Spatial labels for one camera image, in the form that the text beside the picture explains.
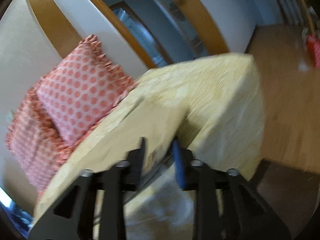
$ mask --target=ruffled pillow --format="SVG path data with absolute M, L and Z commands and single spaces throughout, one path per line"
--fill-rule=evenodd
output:
M 135 85 L 102 54 L 97 36 L 90 35 L 44 78 L 37 94 L 64 142 L 72 146 Z
M 91 35 L 80 42 L 80 45 L 86 44 L 90 46 L 88 51 L 95 54 L 98 65 L 103 65 L 112 82 L 122 88 L 123 93 L 119 98 L 121 100 L 136 86 L 136 83 L 123 73 L 119 65 L 113 65 L 106 55 L 101 53 L 101 43 L 97 40 L 97 36 Z M 64 142 L 37 94 L 56 69 L 57 67 L 28 90 L 6 135 L 8 149 L 26 173 L 30 183 L 36 187 L 39 196 L 59 168 L 68 160 L 70 154 L 104 119 L 102 117 L 88 127 L 72 145 Z

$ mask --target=mattress cover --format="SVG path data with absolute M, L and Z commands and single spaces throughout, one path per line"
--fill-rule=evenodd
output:
M 177 116 L 184 116 L 177 128 L 180 144 L 192 150 L 196 158 L 217 170 L 236 168 L 246 179 L 253 176 L 260 162 L 264 112 L 260 78 L 251 55 L 223 54 L 149 70 L 139 78 L 138 84 L 76 151 L 83 156 L 89 154 L 126 116 L 130 117 L 128 114 L 144 98 L 168 109 L 176 106 L 173 112 L 179 109 Z M 167 127 L 175 129 L 169 123 Z M 157 160 L 164 151 L 159 151 Z M 145 165 L 145 172 L 155 163 Z M 68 165 L 56 174 L 36 206 L 36 220 L 62 192 L 59 180 L 65 180 L 71 172 L 65 167 Z M 186 225 L 192 223 L 193 212 L 191 209 L 183 216 L 177 214 L 180 208 L 191 204 L 192 196 L 180 192 L 171 167 L 125 206 L 128 239 L 154 239 L 157 234 L 163 235 L 164 230 L 159 233 L 161 226 L 155 225 L 163 220 L 166 239 L 185 239 L 183 236 L 190 233 L 190 226 Z

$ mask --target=screw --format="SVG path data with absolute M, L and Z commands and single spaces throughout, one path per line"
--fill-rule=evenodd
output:
M 90 177 L 92 175 L 92 170 L 82 170 L 80 176 L 81 177 Z
M 130 163 L 128 161 L 120 161 L 116 165 L 117 167 L 126 168 L 130 166 Z
M 202 166 L 202 161 L 200 161 L 200 160 L 193 160 L 193 161 L 191 162 L 191 166 L 192 166 L 192 167 L 201 167 L 201 166 Z
M 232 177 L 238 176 L 239 172 L 236 169 L 229 169 L 227 170 L 228 174 Z

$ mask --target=yellow mattress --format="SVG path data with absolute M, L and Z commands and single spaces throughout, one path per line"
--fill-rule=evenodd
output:
M 81 162 L 89 160 L 89 155 L 92 157 L 108 145 L 108 138 L 113 130 L 121 134 L 122 123 L 132 120 L 132 114 L 141 118 L 136 124 L 142 123 L 144 116 L 154 116 L 149 114 L 148 107 L 148 111 L 144 112 L 144 107 L 141 107 L 142 98 L 146 102 L 145 105 L 158 109 L 156 115 L 162 113 L 166 120 L 163 125 L 160 119 L 154 118 L 152 125 L 162 126 L 160 129 L 157 128 L 160 131 L 159 139 L 152 144 L 157 150 L 148 150 L 146 159 L 149 161 L 145 163 L 145 172 L 164 156 L 170 140 L 177 131 L 182 146 L 192 150 L 198 159 L 211 167 L 223 171 L 237 168 L 245 178 L 252 177 L 260 161 L 259 151 L 264 128 L 260 78 L 252 56 L 224 54 L 178 63 L 149 70 L 139 78 L 138 83 L 138 87 L 130 92 L 116 110 L 86 138 L 55 175 L 36 206 L 35 221 L 68 186 L 70 178 L 76 177 L 80 168 L 90 168 L 94 171 L 107 169 L 117 160 L 121 160 L 127 150 L 133 149 L 124 149 L 118 157 L 106 153 L 103 165 L 97 160 L 90 161 L 89 165 L 83 165 Z M 163 136 L 164 127 L 170 131 L 167 136 Z M 144 128 L 151 133 L 152 129 L 147 126 Z M 154 198 L 155 192 L 159 193 L 159 185 L 167 185 L 174 180 L 173 168 L 165 174 L 126 205 L 128 221 L 132 218 L 137 221 L 137 214 L 141 215 L 140 219 L 147 217 L 146 213 L 141 211 L 147 210 L 147 200 Z M 159 198 L 166 203 L 164 205 L 168 206 L 168 201 L 178 199 L 172 198 L 170 192 L 176 192 L 183 196 L 184 200 L 188 198 L 185 193 L 179 193 L 176 185 L 173 187 L 175 190 L 161 191 L 162 195 Z

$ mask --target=wooden floor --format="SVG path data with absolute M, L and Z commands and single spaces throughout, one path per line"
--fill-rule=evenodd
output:
M 319 182 L 320 175 L 269 163 L 257 185 L 258 193 L 286 224 L 292 239 L 306 226 L 315 210 Z
M 301 29 L 260 27 L 249 52 L 261 72 L 266 125 L 261 154 L 320 173 L 320 70 L 312 68 Z

